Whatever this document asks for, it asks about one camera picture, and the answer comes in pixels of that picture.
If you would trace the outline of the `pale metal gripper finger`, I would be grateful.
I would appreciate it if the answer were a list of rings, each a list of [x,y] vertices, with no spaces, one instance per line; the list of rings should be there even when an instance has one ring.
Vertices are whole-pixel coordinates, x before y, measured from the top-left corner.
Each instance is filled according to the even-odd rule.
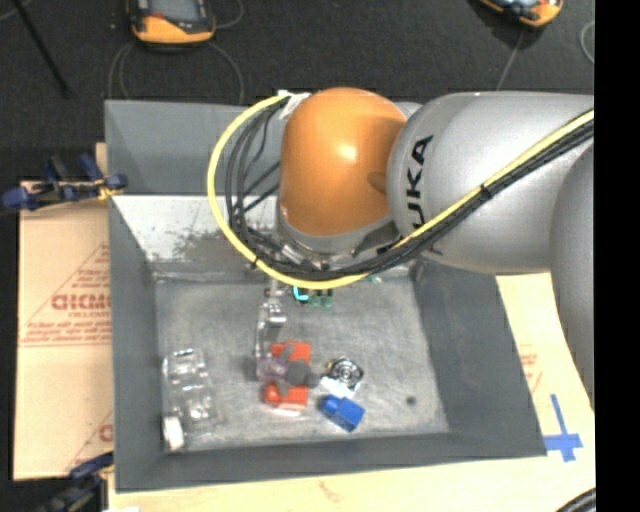
[[[279,357],[266,356],[257,360],[257,378],[261,382],[288,381],[290,362]]]
[[[255,357],[264,357],[276,343],[287,323],[287,315],[278,299],[270,298],[260,305],[255,334]]]

